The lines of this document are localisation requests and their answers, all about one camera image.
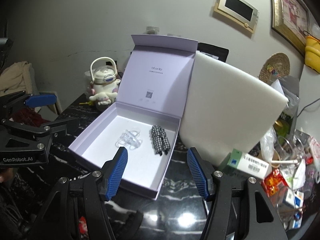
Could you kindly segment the beige cloth bundle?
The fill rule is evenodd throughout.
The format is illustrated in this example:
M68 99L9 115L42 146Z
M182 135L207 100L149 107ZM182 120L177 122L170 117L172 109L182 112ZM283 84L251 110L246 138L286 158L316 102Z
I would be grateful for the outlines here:
M30 68L31 63L27 61L16 62L6 68L1 74L0 93L1 96L20 91L33 93Z

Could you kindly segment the green white medicine box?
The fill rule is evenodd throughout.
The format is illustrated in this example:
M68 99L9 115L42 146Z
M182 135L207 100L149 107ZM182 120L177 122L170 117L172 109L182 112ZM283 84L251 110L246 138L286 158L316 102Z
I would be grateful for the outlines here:
M271 173L272 167L259 158L233 149L222 161L218 170L229 176L254 177L257 180L263 180Z

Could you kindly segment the yellow small stick toy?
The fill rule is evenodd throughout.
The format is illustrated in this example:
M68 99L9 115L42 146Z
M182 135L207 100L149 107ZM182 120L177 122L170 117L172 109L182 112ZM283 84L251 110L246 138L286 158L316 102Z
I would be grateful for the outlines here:
M88 101L88 102L80 102L79 105L94 105L94 102L93 101Z

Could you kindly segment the lilac open gift box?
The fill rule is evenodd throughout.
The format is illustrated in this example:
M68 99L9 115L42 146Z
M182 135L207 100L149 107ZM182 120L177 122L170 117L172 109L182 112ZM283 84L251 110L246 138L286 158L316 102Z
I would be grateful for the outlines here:
M198 42L162 35L133 35L129 57L115 103L101 113L69 146L81 165L102 167L118 150L125 131L138 131L141 146L128 149L121 187L156 199L171 154L157 154L151 129L161 126L174 147L185 108Z

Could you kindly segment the white foam block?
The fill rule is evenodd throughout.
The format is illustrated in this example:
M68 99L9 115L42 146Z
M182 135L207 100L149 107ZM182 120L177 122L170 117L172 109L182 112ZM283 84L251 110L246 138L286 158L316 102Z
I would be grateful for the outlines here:
M248 153L288 99L258 78L197 52L179 136L218 166L233 149Z

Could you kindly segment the red snack packet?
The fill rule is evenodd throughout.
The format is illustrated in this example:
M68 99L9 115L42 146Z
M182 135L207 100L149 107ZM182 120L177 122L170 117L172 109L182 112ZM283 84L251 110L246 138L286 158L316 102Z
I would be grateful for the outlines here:
M287 187L288 184L281 174L279 169L273 170L268 176L266 176L261 182L265 193L268 197L275 195L283 187Z

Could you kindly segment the white cinnamoroll kettle toy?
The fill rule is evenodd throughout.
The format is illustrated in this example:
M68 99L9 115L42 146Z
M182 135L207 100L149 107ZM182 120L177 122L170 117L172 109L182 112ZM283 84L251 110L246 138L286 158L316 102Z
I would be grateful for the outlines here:
M108 106L115 102L118 96L118 71L115 61L110 57L95 59L89 68L92 95L90 101L98 106Z

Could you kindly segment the round woven straw mat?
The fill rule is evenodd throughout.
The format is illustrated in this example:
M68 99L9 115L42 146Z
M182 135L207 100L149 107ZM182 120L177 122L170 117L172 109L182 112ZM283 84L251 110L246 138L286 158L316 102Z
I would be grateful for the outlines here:
M278 52L270 56L260 70L258 79L268 83L271 77L285 77L290 74L290 61L286 54Z

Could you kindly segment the glass jar with lid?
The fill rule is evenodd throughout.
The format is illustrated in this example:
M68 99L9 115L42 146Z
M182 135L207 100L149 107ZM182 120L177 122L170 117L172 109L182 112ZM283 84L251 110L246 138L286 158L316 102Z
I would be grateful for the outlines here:
M159 27L154 27L154 26L146 27L146 34L158 35L158 33L159 33Z

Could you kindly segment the yellow pot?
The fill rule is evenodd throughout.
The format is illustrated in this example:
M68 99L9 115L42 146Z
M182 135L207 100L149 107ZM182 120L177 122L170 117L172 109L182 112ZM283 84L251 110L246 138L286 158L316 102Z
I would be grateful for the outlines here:
M311 35L308 31L304 31L306 38L305 45L305 65L320 73L320 42L319 39Z

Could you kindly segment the gold framed picture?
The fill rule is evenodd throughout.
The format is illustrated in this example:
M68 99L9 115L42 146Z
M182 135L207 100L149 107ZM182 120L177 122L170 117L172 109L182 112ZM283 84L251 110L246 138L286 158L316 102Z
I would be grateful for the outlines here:
M311 23L309 9L303 0L272 0L272 29L305 55Z

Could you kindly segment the beige wall intercom panel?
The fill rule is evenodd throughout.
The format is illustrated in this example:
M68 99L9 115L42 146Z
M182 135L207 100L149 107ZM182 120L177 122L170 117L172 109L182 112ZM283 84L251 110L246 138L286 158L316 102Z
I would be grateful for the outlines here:
M245 0L216 0L213 11L255 33L259 11Z

